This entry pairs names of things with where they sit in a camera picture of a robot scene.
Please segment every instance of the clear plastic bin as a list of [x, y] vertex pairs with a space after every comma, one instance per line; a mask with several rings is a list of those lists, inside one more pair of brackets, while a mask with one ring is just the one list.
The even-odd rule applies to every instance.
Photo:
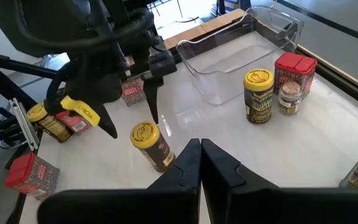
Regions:
[[[282, 50], [294, 52], [303, 22], [276, 9], [255, 6], [237, 22], [197, 41], [182, 40], [177, 51], [197, 90], [213, 105], [243, 93], [252, 69], [274, 70]], [[214, 57], [203, 57], [208, 51]]]

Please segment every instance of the glass jar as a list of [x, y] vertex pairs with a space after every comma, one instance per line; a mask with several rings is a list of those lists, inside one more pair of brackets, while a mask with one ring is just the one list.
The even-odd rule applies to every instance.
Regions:
[[278, 93], [278, 105], [283, 114], [295, 114], [302, 102], [301, 86], [296, 82], [287, 82]]

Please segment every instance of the white tabletop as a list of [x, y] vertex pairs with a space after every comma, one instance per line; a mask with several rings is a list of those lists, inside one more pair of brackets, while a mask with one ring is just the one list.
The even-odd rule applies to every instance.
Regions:
[[[207, 103], [183, 64], [164, 80], [158, 126], [176, 155], [191, 138], [209, 138], [281, 187], [337, 187], [358, 160], [358, 102], [318, 75], [297, 114], [282, 115], [273, 104], [272, 119], [259, 126], [246, 120], [243, 96], [221, 106]], [[57, 191], [147, 188], [160, 176], [129, 139], [135, 124], [152, 119], [147, 103], [127, 107], [120, 99], [105, 106], [117, 139], [99, 127], [62, 144], [42, 136], [38, 156], [60, 169]], [[209, 223], [203, 197], [200, 223]], [[37, 223], [39, 204], [26, 198], [21, 224]]]

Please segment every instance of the yellow jar lid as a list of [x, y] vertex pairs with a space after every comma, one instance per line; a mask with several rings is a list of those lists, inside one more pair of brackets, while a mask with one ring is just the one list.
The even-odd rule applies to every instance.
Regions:
[[244, 76], [244, 86], [250, 91], [267, 90], [273, 82], [273, 73], [263, 68], [251, 70]]
[[138, 149], [147, 149], [153, 146], [160, 137], [158, 126], [152, 121], [143, 121], [131, 131], [131, 141]]
[[29, 118], [30, 122], [36, 122], [41, 120], [44, 116], [46, 116], [48, 112], [45, 110], [44, 104], [39, 103], [27, 112], [27, 117]]

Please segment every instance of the floor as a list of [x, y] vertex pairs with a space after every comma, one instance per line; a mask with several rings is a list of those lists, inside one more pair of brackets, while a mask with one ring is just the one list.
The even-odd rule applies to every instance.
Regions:
[[[327, 17], [344, 26], [358, 30], [358, 1], [325, 1], [325, 0], [288, 0], [293, 4], [305, 7], [321, 16]], [[158, 32], [163, 38], [169, 38], [184, 30], [190, 29], [202, 23], [197, 18], [193, 22], [178, 23], [176, 20], [183, 20], [188, 17], [202, 16], [211, 9], [213, 0], [194, 1], [180, 0], [183, 17], [180, 15], [176, 0], [171, 0], [152, 9], [155, 14], [155, 24], [159, 28]], [[252, 5], [271, 5], [271, 0], [252, 0]], [[320, 24], [304, 15], [294, 12], [280, 4], [276, 4], [275, 8], [286, 12], [291, 16], [295, 16], [305, 22], [300, 45], [310, 49], [322, 58], [330, 61], [344, 71], [355, 74], [358, 77], [358, 40], [332, 30], [324, 24]], [[48, 66], [58, 69], [62, 62], [66, 62], [67, 56], [51, 60]], [[47, 87], [50, 83], [48, 79], [42, 79], [26, 74], [12, 74], [9, 76], [15, 83], [22, 87], [36, 101], [41, 102], [45, 98]], [[0, 96], [0, 106], [7, 105], [7, 100]], [[10, 158], [14, 151], [7, 151], [0, 148], [0, 223], [4, 223], [16, 202], [17, 193], [13, 190], [6, 189], [3, 186], [6, 170], [3, 169], [6, 161]]]

